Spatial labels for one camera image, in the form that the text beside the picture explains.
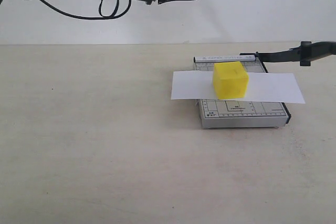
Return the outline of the yellow cube block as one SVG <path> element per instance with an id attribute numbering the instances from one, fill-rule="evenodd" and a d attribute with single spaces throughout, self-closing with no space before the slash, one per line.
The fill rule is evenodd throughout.
<path id="1" fill-rule="evenodd" d="M 213 68 L 213 88 L 219 100 L 243 98 L 249 75 L 240 61 L 218 62 Z"/>

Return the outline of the white paper strip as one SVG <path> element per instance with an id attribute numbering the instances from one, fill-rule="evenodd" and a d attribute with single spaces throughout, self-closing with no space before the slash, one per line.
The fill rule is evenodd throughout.
<path id="1" fill-rule="evenodd" d="M 252 73 L 244 97 L 235 101 L 284 102 L 304 104 L 305 100 L 292 73 Z M 172 80 L 172 100 L 216 100 L 211 71 L 175 71 Z"/>

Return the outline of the black cutter blade arm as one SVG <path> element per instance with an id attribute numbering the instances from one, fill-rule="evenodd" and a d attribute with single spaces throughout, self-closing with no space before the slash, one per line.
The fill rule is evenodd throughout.
<path id="1" fill-rule="evenodd" d="M 302 67 L 311 66 L 311 62 L 335 55 L 335 41 L 302 41 L 300 46 L 280 52 L 242 52 L 240 56 L 253 55 L 262 62 L 299 62 Z"/>

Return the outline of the grey paper cutter base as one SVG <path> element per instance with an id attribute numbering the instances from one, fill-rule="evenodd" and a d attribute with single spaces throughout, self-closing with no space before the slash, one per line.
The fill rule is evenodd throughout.
<path id="1" fill-rule="evenodd" d="M 263 73 L 268 71 L 264 63 L 252 54 L 194 57 L 194 69 L 212 71 L 215 63 L 229 61 L 241 61 L 248 72 Z M 198 99 L 196 104 L 204 129 L 283 127 L 291 119 L 286 105 L 279 102 Z"/>

